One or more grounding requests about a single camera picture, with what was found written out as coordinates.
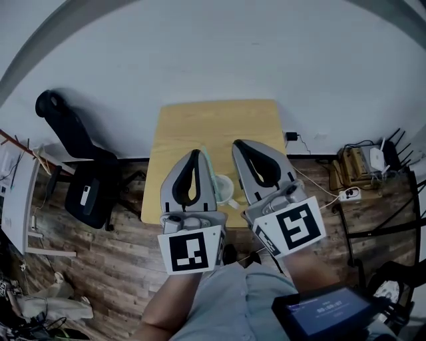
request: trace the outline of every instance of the shoe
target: shoe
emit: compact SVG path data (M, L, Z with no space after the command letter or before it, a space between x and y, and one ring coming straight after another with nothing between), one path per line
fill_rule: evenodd
M225 265L235 263L237 261L237 250L232 244L225 245L222 260Z
M257 252L250 253L249 257L247 258L247 266L251 265L251 263L258 263L261 264L262 261L260 260L260 256Z

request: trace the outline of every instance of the desk leg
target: desk leg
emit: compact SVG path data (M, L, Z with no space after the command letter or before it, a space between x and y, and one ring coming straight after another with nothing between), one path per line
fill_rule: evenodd
M58 251L58 250L46 250L44 248L31 248L27 247L25 252L33 254L44 254L45 256L63 256L63 257L77 257L76 252L69 251Z
M28 231L28 235L32 236L32 237L43 239L43 235L41 233L36 233L36 232Z

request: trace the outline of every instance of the shirt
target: shirt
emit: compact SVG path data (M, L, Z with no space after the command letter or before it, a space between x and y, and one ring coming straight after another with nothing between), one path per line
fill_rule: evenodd
M289 340L271 307L276 297L295 293L291 280L266 266L223 266L200 283L186 324L172 340ZM369 330L368 340L393 336L377 321Z

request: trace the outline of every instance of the white mug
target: white mug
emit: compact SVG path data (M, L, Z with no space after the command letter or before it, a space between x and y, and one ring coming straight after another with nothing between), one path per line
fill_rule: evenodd
M234 196L234 183L226 175L218 174L215 176L216 184L222 201L216 201L219 206L230 205L238 210L240 205L232 198Z

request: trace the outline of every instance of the table top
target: table top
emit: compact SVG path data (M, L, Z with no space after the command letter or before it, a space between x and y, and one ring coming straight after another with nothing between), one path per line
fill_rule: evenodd
M37 159L29 153L23 153L16 168L13 186L5 193L1 229L21 254L24 254L28 245L31 201L39 166Z
M247 207L246 197L238 184L232 160L232 143L248 139L286 153L284 136L276 102L250 99L170 105L161 109L154 145L151 150L144 190L141 219L160 224L160 189L172 167L192 149L207 148L216 174L234 182L234 199L239 210L218 206L228 214L227 227L245 228L240 213Z

